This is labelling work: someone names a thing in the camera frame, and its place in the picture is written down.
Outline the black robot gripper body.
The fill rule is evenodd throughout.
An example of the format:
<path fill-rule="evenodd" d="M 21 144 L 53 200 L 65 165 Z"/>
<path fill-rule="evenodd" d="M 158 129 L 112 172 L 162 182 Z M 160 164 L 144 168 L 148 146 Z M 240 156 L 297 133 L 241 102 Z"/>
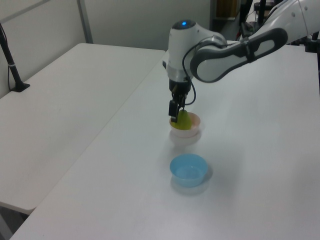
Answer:
<path fill-rule="evenodd" d="M 186 97 L 191 90 L 191 83 L 188 81 L 177 82 L 169 79 L 169 90 L 172 98 L 177 101 L 179 98 Z"/>

